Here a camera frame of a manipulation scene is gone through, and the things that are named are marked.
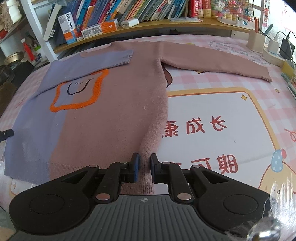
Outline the purple and pink sweater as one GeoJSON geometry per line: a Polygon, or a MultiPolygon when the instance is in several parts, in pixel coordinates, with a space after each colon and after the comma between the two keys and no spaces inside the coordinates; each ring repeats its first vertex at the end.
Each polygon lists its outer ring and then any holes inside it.
{"type": "Polygon", "coordinates": [[[267,68],[248,59],[166,41],[112,42],[54,61],[15,120],[4,174],[40,185],[89,165],[128,161],[137,152],[139,180],[122,191],[152,194],[149,157],[168,120],[164,65],[271,82],[267,68]]]}

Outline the brass bowl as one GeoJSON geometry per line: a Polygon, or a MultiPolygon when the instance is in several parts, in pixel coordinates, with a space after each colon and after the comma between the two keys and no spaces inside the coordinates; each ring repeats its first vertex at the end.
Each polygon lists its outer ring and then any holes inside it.
{"type": "Polygon", "coordinates": [[[7,56],[4,60],[4,65],[11,65],[20,62],[24,58],[24,52],[19,51],[7,56]]]}

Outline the red tassel ornament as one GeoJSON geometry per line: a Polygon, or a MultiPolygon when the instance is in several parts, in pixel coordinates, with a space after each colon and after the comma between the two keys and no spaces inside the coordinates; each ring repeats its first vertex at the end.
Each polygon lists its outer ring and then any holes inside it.
{"type": "Polygon", "coordinates": [[[27,55],[29,56],[29,59],[30,59],[31,61],[35,61],[35,58],[36,58],[36,57],[35,57],[34,53],[32,52],[30,46],[26,43],[25,38],[23,38],[23,39],[21,40],[21,43],[22,43],[22,45],[23,45],[23,49],[25,50],[25,52],[26,52],[27,55]]]}

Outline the pink checkered cartoon table mat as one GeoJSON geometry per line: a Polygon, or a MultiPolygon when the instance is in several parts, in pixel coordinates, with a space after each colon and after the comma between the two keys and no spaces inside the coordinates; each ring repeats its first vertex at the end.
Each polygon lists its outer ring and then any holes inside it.
{"type": "MultiPolygon", "coordinates": [[[[205,37],[198,37],[188,44],[167,37],[162,41],[210,48],[200,46],[203,40],[205,37]]],[[[267,68],[271,82],[164,65],[168,120],[154,152],[158,159],[184,169],[201,165],[267,193],[274,184],[281,192],[287,181],[294,182],[295,99],[278,67],[257,64],[267,68]]],[[[22,106],[39,88],[49,66],[24,81],[1,118],[1,129],[13,129],[22,106]]],[[[4,174],[6,142],[1,146],[3,209],[8,209],[17,194],[37,185],[4,174]]]]}

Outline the wooden bookshelf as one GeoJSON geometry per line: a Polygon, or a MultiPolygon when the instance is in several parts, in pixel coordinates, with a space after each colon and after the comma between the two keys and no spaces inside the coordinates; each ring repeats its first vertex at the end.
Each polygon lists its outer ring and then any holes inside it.
{"type": "Polygon", "coordinates": [[[44,51],[47,53],[47,58],[49,61],[57,59],[58,53],[71,49],[73,47],[96,41],[98,39],[118,37],[122,34],[127,34],[129,38],[132,35],[138,34],[140,31],[148,30],[162,30],[162,29],[178,29],[178,28],[193,28],[197,31],[199,29],[215,29],[215,30],[228,30],[228,31],[237,31],[243,33],[249,33],[253,29],[251,25],[245,26],[241,24],[232,24],[230,20],[227,19],[214,19],[214,18],[205,18],[200,22],[181,22],[181,21],[171,21],[171,20],[161,20],[161,21],[149,21],[144,23],[139,23],[133,27],[118,27],[114,31],[100,33],[92,35],[87,38],[82,38],[79,41],[76,41],[72,44],[60,45],[56,48],[52,48],[50,42],[43,40],[43,37],[38,38],[39,43],[44,48],[44,51]]]}

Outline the white orange tall box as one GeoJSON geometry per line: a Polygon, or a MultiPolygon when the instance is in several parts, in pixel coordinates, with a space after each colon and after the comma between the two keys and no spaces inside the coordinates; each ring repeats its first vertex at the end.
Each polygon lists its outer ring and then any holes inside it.
{"type": "Polygon", "coordinates": [[[76,42],[77,31],[71,12],[59,16],[58,22],[60,24],[66,43],[69,45],[76,42]]]}

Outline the white orange flat box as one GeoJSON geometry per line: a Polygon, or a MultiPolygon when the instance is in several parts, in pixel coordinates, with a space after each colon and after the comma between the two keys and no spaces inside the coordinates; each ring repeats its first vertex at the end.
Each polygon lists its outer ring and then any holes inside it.
{"type": "Polygon", "coordinates": [[[100,24],[93,25],[85,28],[81,31],[83,39],[87,39],[96,35],[114,32],[118,29],[118,20],[114,19],[111,21],[102,22],[100,24]]]}

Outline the white charger adapter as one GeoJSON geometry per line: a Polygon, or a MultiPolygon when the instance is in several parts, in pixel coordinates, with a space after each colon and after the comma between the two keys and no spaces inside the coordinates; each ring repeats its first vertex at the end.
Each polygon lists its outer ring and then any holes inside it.
{"type": "Polygon", "coordinates": [[[121,27],[123,28],[131,28],[139,24],[139,20],[137,18],[129,19],[126,21],[122,21],[121,27]]]}

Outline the white power strip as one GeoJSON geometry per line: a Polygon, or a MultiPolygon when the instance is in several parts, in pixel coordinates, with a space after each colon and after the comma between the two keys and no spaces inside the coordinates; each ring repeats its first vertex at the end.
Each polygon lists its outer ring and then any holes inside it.
{"type": "Polygon", "coordinates": [[[295,46],[290,42],[290,37],[284,32],[278,31],[273,38],[269,39],[261,57],[272,65],[283,67],[284,63],[287,63],[295,69],[294,50],[295,46]]]}

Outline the beige pen holder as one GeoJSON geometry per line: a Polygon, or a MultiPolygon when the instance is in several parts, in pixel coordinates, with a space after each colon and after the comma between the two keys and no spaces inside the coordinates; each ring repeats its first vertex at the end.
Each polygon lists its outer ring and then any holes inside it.
{"type": "Polygon", "coordinates": [[[263,53],[266,36],[260,32],[259,18],[254,19],[254,30],[249,31],[247,47],[257,53],[263,53]]]}

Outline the red boxed book set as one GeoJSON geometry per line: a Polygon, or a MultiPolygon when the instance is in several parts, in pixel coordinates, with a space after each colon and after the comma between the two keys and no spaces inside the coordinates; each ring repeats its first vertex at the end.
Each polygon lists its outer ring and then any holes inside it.
{"type": "Polygon", "coordinates": [[[189,0],[188,16],[191,18],[211,18],[211,1],[189,0]]]}

